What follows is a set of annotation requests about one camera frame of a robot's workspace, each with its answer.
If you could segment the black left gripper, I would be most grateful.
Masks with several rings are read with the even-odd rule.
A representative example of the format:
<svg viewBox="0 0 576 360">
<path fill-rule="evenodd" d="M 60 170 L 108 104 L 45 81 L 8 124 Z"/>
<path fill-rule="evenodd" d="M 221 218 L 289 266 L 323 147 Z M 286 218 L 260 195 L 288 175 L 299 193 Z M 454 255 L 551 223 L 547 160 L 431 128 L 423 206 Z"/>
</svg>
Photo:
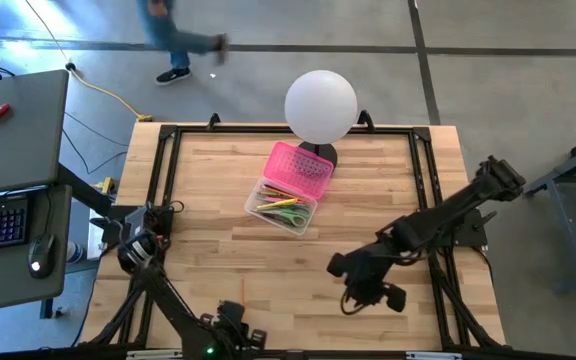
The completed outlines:
<svg viewBox="0 0 576 360">
<path fill-rule="evenodd" d="M 252 329 L 243 321 L 245 307 L 234 304 L 233 324 L 230 318 L 232 303 L 220 301 L 214 313 L 204 313 L 200 320 L 208 325 L 217 325 L 225 360 L 253 360 L 251 348 L 264 348 L 267 332 Z"/>
</svg>

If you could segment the person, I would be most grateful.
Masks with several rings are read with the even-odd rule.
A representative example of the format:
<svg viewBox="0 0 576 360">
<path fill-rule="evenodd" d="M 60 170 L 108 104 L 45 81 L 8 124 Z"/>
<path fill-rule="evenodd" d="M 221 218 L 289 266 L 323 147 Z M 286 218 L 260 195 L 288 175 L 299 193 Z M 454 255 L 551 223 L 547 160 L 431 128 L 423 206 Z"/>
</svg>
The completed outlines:
<svg viewBox="0 0 576 360">
<path fill-rule="evenodd" d="M 216 57 L 216 64 L 227 61 L 228 36 L 205 35 L 177 28 L 172 16 L 175 0 L 136 0 L 139 17 L 150 44 L 160 51 L 169 53 L 170 69 L 158 75 L 158 85 L 169 85 L 187 78 L 191 74 L 189 54 Z"/>
</svg>

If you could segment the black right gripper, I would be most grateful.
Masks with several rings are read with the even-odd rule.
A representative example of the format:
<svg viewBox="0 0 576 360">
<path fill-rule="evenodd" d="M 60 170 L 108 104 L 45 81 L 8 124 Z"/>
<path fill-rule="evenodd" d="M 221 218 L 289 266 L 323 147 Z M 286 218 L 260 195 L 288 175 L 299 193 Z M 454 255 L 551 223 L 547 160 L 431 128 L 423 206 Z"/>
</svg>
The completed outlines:
<svg viewBox="0 0 576 360">
<path fill-rule="evenodd" d="M 346 275 L 346 298 L 380 300 L 386 292 L 387 306 L 401 313 L 406 306 L 406 291 L 394 284 L 384 285 L 384 277 L 392 264 L 390 258 L 369 252 L 335 253 L 326 270 L 337 278 Z"/>
</svg>

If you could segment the green scissors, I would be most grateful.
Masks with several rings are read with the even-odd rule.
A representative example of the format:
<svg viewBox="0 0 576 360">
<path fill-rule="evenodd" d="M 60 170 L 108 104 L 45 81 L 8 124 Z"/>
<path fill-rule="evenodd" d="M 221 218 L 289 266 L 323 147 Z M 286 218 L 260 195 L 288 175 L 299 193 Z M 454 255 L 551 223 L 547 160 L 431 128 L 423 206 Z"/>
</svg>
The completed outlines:
<svg viewBox="0 0 576 360">
<path fill-rule="evenodd" d="M 264 211 L 264 214 L 274 219 L 283 221 L 285 224 L 295 228 L 305 227 L 308 220 L 310 219 L 310 213 L 307 210 L 301 208 L 271 209 Z"/>
</svg>

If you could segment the white bracket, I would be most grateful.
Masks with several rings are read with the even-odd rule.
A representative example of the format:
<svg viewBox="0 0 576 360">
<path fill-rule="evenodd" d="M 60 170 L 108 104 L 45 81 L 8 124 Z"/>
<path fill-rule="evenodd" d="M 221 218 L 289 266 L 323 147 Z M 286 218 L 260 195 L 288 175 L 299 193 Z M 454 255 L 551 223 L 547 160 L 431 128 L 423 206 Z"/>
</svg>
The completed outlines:
<svg viewBox="0 0 576 360">
<path fill-rule="evenodd" d="M 451 352 L 431 352 L 431 351 L 409 351 L 406 353 L 406 360 L 463 360 L 460 353 Z"/>
<path fill-rule="evenodd" d="M 179 349 L 148 349 L 128 351 L 125 360 L 185 360 Z"/>
</svg>

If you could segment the black computer mouse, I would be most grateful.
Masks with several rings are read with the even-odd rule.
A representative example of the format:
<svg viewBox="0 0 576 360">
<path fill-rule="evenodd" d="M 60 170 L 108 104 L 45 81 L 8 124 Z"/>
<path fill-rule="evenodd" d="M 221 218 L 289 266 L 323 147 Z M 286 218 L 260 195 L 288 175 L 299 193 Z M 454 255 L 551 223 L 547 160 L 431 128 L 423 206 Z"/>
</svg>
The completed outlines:
<svg viewBox="0 0 576 360">
<path fill-rule="evenodd" d="M 48 277 L 55 264 L 56 238 L 52 234 L 42 234 L 30 241 L 28 251 L 28 270 L 32 278 Z"/>
</svg>

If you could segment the grey desk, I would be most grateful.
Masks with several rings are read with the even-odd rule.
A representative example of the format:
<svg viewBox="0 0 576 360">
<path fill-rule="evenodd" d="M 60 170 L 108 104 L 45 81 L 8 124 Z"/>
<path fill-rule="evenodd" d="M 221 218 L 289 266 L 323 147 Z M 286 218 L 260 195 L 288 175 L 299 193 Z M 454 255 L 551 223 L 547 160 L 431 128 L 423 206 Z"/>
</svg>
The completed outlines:
<svg viewBox="0 0 576 360">
<path fill-rule="evenodd" d="M 42 234 L 54 237 L 54 267 L 47 277 L 36 279 L 29 271 L 29 243 L 0 248 L 0 308 L 55 298 L 63 291 L 72 188 L 55 186 L 29 197 L 27 235 L 30 239 Z"/>
</svg>

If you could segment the grey laptop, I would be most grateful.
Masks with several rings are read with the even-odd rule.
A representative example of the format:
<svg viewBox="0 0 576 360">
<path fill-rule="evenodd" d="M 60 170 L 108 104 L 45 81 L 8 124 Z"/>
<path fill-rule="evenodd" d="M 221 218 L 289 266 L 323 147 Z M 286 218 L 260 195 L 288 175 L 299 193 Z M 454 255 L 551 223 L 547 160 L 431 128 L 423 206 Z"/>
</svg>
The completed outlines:
<svg viewBox="0 0 576 360">
<path fill-rule="evenodd" d="M 0 192 L 56 179 L 69 73 L 54 70 L 0 80 Z"/>
</svg>

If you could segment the clear supply box pink lid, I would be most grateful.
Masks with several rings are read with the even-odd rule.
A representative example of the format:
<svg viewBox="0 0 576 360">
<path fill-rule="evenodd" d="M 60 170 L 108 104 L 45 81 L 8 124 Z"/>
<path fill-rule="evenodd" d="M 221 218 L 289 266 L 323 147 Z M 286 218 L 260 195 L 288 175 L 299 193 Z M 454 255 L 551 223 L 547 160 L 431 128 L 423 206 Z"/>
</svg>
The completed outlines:
<svg viewBox="0 0 576 360">
<path fill-rule="evenodd" d="M 252 216 L 295 235 L 304 235 L 314 216 L 318 206 L 318 200 L 327 189 L 332 172 L 332 164 L 327 160 L 302 148 L 285 142 L 277 142 L 268 157 L 262 177 L 254 186 L 244 205 L 244 210 Z M 257 197 L 259 195 L 282 196 L 273 192 L 264 191 L 262 188 L 264 184 L 297 195 L 305 201 L 299 201 L 299 204 L 292 206 L 257 210 L 257 205 L 271 203 L 258 199 Z M 305 209 L 310 213 L 310 219 L 305 227 L 295 228 L 285 224 L 283 221 L 264 214 L 264 211 L 281 208 Z"/>
</svg>

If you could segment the white globe lamp black base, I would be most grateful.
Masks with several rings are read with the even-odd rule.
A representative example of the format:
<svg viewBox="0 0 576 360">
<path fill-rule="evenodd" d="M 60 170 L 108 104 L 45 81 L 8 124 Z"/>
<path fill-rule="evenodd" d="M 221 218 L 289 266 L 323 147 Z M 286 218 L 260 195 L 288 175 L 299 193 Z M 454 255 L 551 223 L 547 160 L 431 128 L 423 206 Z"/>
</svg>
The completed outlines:
<svg viewBox="0 0 576 360">
<path fill-rule="evenodd" d="M 329 70 L 314 70 L 289 87 L 284 116 L 301 140 L 299 148 L 317 155 L 336 168 L 333 143 L 344 137 L 358 120 L 357 95 L 350 82 Z"/>
</svg>

